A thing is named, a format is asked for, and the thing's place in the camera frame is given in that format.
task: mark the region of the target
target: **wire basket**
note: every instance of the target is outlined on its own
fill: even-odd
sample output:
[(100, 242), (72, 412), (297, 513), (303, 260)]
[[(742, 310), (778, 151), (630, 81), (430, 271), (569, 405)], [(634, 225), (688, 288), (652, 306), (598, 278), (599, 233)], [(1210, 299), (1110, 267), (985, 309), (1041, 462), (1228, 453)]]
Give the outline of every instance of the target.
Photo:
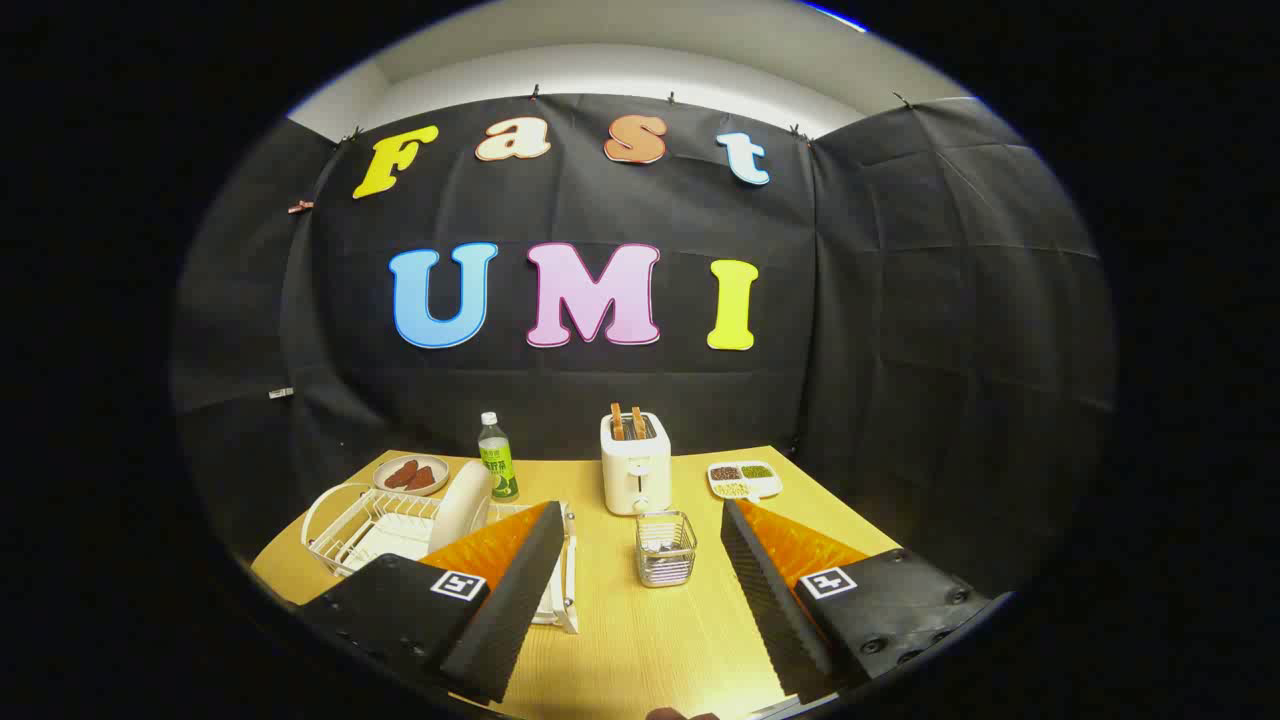
[(698, 536), (680, 510), (636, 515), (636, 571), (645, 587), (678, 585), (694, 573)]
[[(319, 536), (311, 537), (311, 521), (316, 511), (334, 493), (353, 492), (352, 488), (362, 491), (355, 502)], [(329, 488), (311, 503), (302, 520), (302, 546), (339, 578), (351, 575), (385, 552), (421, 560), (428, 555), (428, 542), (440, 502), (434, 497), (388, 492), (364, 483), (343, 483)], [(471, 518), (468, 533), (530, 507), (532, 506), (489, 502), (485, 498)], [(561, 625), (577, 633), (577, 609), (573, 607), (573, 560), (577, 550), (575, 515), (563, 502), (561, 512), (564, 521), (563, 557), (556, 561), (556, 570), (543, 592), (534, 623)]]

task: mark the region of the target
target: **plastic bottle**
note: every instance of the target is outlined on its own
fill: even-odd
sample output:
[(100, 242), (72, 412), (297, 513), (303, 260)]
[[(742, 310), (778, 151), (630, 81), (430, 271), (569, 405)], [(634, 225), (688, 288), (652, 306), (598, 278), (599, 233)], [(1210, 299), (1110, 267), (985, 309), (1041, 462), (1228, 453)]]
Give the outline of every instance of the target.
[(493, 498), (497, 502), (511, 502), (520, 497), (516, 484), (516, 468), (511, 462), (511, 441), (498, 427), (497, 413), (480, 415), (480, 460), (489, 468), (493, 477)]

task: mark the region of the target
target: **wooden table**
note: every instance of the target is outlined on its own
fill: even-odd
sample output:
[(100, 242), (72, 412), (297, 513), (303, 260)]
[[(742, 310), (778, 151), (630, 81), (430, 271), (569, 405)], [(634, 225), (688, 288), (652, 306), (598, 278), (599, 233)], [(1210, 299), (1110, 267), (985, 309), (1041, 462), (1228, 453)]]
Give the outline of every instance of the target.
[[(371, 483), (374, 468), (401, 455), (407, 452), (383, 454), (348, 482)], [(451, 478), (472, 460), (442, 457)], [(772, 447), (684, 455), (672, 459), (672, 509), (689, 515), (698, 536), (694, 573), (684, 585), (645, 588), (632, 555), (635, 520), (605, 510), (600, 462), (517, 459), (517, 503), (559, 500), (576, 514), (581, 634), (531, 625), (506, 700), (493, 710), (527, 719), (641, 720), (654, 707), (671, 706), (690, 717), (716, 712), (735, 720), (786, 698), (719, 541), (723, 501), (708, 487), (707, 466), (732, 460), (763, 460), (782, 478), (782, 492), (762, 500), (763, 507), (868, 555), (899, 547)], [(443, 495), (442, 488), (433, 497)], [(326, 502), (314, 527), (326, 527), (346, 505)], [(268, 585), (297, 603), (338, 583), (302, 547), (301, 525), (298, 518), (252, 564)]]

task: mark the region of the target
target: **pink letter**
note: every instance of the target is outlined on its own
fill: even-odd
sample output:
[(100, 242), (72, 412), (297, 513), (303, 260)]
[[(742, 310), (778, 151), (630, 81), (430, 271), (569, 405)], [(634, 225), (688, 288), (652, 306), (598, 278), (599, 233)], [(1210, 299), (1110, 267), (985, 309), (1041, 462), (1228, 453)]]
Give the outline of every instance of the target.
[(649, 296), (657, 247), (618, 246), (599, 282), (591, 279), (577, 249), (567, 242), (535, 245), (529, 249), (529, 260), (538, 265), (538, 325), (529, 331), (529, 345), (557, 347), (568, 342), (568, 328), (559, 322), (561, 301), (585, 342), (595, 340), (609, 305), (613, 323), (604, 331), (609, 342), (648, 345), (658, 340)]

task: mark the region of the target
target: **white toaster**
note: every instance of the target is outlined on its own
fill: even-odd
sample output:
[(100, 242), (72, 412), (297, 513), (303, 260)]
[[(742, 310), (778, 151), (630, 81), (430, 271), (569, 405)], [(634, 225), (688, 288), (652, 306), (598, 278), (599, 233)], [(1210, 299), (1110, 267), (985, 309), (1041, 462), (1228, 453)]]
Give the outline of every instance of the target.
[[(640, 413), (644, 439), (613, 439), (613, 415), (600, 418), (600, 465), (604, 506), (614, 515), (658, 512), (671, 507), (671, 438), (662, 421)], [(622, 415), (628, 424), (630, 413)]]

